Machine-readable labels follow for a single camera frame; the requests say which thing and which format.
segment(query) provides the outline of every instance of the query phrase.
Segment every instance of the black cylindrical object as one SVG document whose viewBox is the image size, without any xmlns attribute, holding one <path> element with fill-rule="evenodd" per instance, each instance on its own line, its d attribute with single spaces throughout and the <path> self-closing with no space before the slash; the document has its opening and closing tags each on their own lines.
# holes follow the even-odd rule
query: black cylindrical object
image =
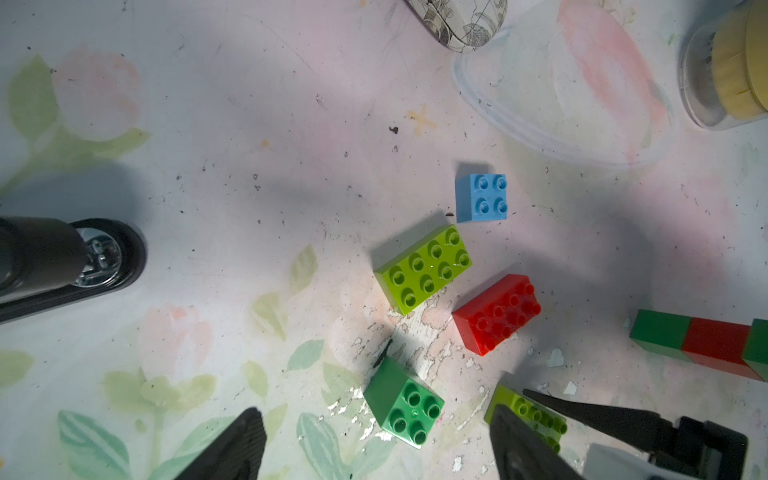
<svg viewBox="0 0 768 480">
<path fill-rule="evenodd" d="M 0 218 L 0 303 L 74 282 L 88 262 L 78 231 L 51 218 Z"/>
</svg>

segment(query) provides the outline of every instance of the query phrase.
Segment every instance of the white tabletop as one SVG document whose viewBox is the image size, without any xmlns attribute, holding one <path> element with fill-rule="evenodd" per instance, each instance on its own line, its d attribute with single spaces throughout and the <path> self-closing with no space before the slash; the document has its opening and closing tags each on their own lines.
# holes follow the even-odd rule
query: white tabletop
<svg viewBox="0 0 768 480">
<path fill-rule="evenodd" d="M 22 174 L 0 214 L 121 220 L 149 257 L 126 290 L 0 326 L 0 476 L 173 478 L 257 406 L 264 478 L 494 478 L 482 416 L 509 372 L 735 429 L 745 477 L 765 478 L 768 386 L 629 339 L 638 308 L 745 324 L 768 310 L 768 124 L 712 133 L 686 116 L 677 59 L 698 4 L 604 2 L 679 121 L 663 158 L 614 175 L 493 128 L 454 84 L 458 54 L 402 0 L 4 2 L 0 183 Z M 50 68 L 55 104 L 20 131 L 24 68 L 43 89 Z M 27 163 L 41 151 L 70 161 Z M 507 175 L 509 217 L 459 225 L 473 267 L 403 319 L 372 266 L 453 223 L 473 169 Z M 451 311 L 506 273 L 530 277 L 543 312 L 479 357 Z M 361 400 L 390 339 L 445 400 L 420 451 Z M 572 422 L 561 456 L 579 467 L 592 442 L 620 445 Z"/>
</svg>

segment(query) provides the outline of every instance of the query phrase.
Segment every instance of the dark green lego brick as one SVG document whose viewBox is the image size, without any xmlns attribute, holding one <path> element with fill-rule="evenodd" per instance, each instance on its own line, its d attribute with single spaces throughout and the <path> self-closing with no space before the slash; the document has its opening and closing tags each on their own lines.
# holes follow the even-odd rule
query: dark green lego brick
<svg viewBox="0 0 768 480">
<path fill-rule="evenodd" d="M 485 423 L 491 425 L 493 411 L 499 404 L 509 407 L 526 425 L 534 429 L 555 453 L 560 452 L 560 439 L 568 431 L 564 416 L 499 384 L 485 413 Z"/>
<path fill-rule="evenodd" d="M 752 322 L 741 358 L 768 382 L 768 320 L 755 319 Z"/>
<path fill-rule="evenodd" d="M 691 362 L 683 353 L 689 326 L 689 316 L 640 310 L 629 337 L 648 352 Z"/>
<path fill-rule="evenodd" d="M 408 315 L 472 266 L 455 225 L 434 230 L 373 273 L 389 304 Z"/>
<path fill-rule="evenodd" d="M 362 394 L 385 432 L 418 449 L 442 413 L 445 402 L 385 358 Z"/>
</svg>

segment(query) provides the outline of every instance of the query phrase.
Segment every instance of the red lego brick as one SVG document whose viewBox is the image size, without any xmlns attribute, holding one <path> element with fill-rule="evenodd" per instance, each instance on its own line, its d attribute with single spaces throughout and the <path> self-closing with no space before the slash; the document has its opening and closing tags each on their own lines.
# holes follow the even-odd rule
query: red lego brick
<svg viewBox="0 0 768 480">
<path fill-rule="evenodd" d="M 693 318 L 682 350 L 699 365 L 748 379 L 762 380 L 741 359 L 749 335 L 749 325 Z"/>
<path fill-rule="evenodd" d="M 464 346 L 485 356 L 541 313 L 525 275 L 507 275 L 453 313 Z"/>
</svg>

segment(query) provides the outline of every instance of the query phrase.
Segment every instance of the painted flower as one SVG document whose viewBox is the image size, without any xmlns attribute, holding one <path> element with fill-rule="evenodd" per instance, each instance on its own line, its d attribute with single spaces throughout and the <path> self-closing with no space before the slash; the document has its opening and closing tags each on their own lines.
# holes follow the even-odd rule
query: painted flower
<svg viewBox="0 0 768 480">
<path fill-rule="evenodd" d="M 200 321 L 193 306 L 153 308 L 139 325 L 141 368 L 148 379 L 165 376 L 172 383 L 189 379 L 199 373 L 213 337 L 211 324 Z"/>
<path fill-rule="evenodd" d="M 85 140 L 118 137 L 139 119 L 141 79 L 122 55 L 82 45 L 53 68 L 51 79 L 62 120 Z"/>
</svg>

